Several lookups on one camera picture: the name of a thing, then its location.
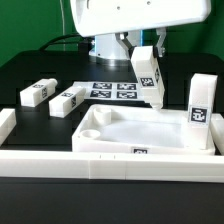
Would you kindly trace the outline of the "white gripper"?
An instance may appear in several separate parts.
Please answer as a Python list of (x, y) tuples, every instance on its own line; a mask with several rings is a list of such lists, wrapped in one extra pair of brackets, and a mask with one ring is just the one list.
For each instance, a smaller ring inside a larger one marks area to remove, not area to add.
[(211, 12), (211, 0), (70, 0), (70, 5), (81, 36), (116, 33), (119, 60), (132, 55), (128, 31), (158, 28), (155, 55), (162, 57), (166, 29), (161, 27), (202, 22)]

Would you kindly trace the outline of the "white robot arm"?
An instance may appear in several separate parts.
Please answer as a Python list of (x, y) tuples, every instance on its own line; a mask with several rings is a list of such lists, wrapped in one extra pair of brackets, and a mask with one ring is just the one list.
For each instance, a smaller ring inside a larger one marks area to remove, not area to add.
[(89, 57), (109, 66), (126, 65), (128, 50), (143, 45), (143, 30), (155, 29), (156, 55), (164, 53), (166, 28), (204, 21), (211, 0), (70, 0), (76, 31), (93, 37)]

